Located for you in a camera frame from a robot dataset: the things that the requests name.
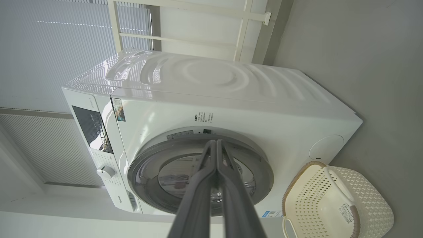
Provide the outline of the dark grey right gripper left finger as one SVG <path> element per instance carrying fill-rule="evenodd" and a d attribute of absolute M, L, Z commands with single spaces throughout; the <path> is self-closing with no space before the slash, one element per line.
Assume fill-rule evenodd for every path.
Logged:
<path fill-rule="evenodd" d="M 217 141 L 208 141 L 167 238 L 210 238 L 211 193 L 217 173 L 216 152 Z"/>

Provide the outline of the white metal rack frame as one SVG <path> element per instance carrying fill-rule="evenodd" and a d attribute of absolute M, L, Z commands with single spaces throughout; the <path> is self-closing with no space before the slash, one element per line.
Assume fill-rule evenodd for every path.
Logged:
<path fill-rule="evenodd" d="M 240 61 L 249 20 L 258 21 L 258 22 L 261 22 L 263 25 L 268 26 L 270 18 L 271 18 L 271 12 L 266 12 L 264 14 L 252 13 L 251 8 L 252 8 L 253 0 L 245 0 L 245 5 L 242 11 L 232 10 L 232 9 L 227 9 L 227 8 L 217 7 L 217 6 L 204 5 L 204 4 L 177 1 L 177 0 L 107 0 L 109 19 L 110 19 L 111 28 L 112 28 L 112 37 L 113 37 L 116 52 L 120 52 L 124 48 L 122 39 L 121 39 L 123 36 L 165 41 L 165 42 L 178 42 L 178 43 L 193 44 L 193 45 L 204 45 L 208 47 L 232 47 L 231 45 L 222 45 L 222 44 L 213 43 L 213 42 L 201 42 L 198 40 L 175 39 L 175 38 L 166 38 L 162 36 L 123 33 L 121 32 L 121 27 L 119 24 L 119 18 L 118 18 L 118 12 L 117 12 L 117 3 L 120 1 L 133 3 L 133 4 L 151 5 L 151 6 L 157 6 L 157 7 L 170 7 L 170 8 L 176 8 L 179 10 L 199 12 L 202 14 L 221 15 L 221 16 L 226 16 L 230 18 L 240 18 L 241 23 L 239 27 L 238 36 L 237 36 L 237 43 L 234 45 L 234 61 Z"/>

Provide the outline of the white front-load washing machine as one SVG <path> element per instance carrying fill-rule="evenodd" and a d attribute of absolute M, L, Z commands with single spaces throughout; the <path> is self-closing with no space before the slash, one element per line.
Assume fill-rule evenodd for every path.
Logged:
<path fill-rule="evenodd" d="M 143 215 L 168 215 L 132 191 L 128 170 L 149 146 L 190 134 L 231 137 L 263 152 L 274 173 L 269 194 L 255 205 L 260 217 L 281 211 L 282 197 L 320 139 L 340 135 L 344 145 L 363 121 L 303 72 L 260 64 L 145 50 L 123 50 L 62 88 L 113 205 Z M 122 100 L 117 121 L 111 98 Z M 72 106 L 99 112 L 113 153 L 87 144 Z"/>

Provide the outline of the round glass washing machine door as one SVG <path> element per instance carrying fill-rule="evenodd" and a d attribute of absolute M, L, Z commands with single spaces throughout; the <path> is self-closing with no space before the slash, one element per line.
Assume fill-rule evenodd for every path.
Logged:
<path fill-rule="evenodd" d="M 240 140 L 216 134 L 190 134 L 140 151 L 128 170 L 136 196 L 159 211 L 176 214 L 210 140 L 222 139 L 246 191 L 258 204 L 271 191 L 274 173 L 266 155 Z"/>

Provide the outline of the cream perforated laundry basket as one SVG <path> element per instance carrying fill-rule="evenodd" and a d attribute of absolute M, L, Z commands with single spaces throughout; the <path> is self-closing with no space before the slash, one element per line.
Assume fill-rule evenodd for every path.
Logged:
<path fill-rule="evenodd" d="M 338 208 L 348 203 L 353 222 Z M 394 225 L 393 211 L 361 173 L 322 162 L 299 170 L 282 200 L 284 238 L 382 238 Z"/>

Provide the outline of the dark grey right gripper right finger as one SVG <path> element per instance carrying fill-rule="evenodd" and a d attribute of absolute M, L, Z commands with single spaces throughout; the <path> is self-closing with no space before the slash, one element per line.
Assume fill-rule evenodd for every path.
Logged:
<path fill-rule="evenodd" d="M 227 143 L 216 142 L 216 172 L 221 190 L 225 238 L 267 238 Z"/>

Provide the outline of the white washing machine dial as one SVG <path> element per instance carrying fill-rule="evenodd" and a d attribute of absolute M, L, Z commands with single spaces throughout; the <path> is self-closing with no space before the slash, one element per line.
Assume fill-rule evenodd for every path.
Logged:
<path fill-rule="evenodd" d="M 114 169 L 104 164 L 97 168 L 96 173 L 102 179 L 108 179 L 108 180 L 112 179 L 115 175 Z"/>

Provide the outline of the white pleated window blind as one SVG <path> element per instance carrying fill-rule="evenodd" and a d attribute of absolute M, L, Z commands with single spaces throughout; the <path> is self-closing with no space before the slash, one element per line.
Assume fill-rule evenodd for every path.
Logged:
<path fill-rule="evenodd" d="M 74 120 L 0 114 L 0 125 L 46 182 L 104 185 Z"/>
<path fill-rule="evenodd" d="M 0 107 L 69 113 L 62 86 L 117 53 L 108 0 L 0 0 Z"/>

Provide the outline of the printed food package label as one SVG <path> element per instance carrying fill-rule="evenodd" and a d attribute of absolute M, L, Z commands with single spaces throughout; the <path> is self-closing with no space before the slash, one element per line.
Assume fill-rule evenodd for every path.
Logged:
<path fill-rule="evenodd" d="M 345 223 L 350 224 L 353 222 L 353 215 L 351 213 L 350 210 L 350 206 L 348 205 L 348 203 L 343 203 L 342 205 L 340 205 L 340 207 L 338 208 L 338 211 L 340 213 L 340 215 L 343 217 L 343 219 L 345 220 Z"/>

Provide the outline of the round white filter cover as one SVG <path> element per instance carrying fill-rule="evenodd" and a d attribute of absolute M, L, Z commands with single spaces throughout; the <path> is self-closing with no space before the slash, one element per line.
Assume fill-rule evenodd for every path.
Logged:
<path fill-rule="evenodd" d="M 309 157 L 314 161 L 329 164 L 343 148 L 344 139 L 340 135 L 330 135 L 317 141 L 309 151 Z"/>

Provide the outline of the black glossy control display panel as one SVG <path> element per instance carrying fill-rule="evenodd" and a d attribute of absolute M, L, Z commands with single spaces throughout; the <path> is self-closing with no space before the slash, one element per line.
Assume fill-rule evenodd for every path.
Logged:
<path fill-rule="evenodd" d="M 112 146 L 100 113 L 76 106 L 72 106 L 72 109 L 89 147 L 112 154 Z"/>

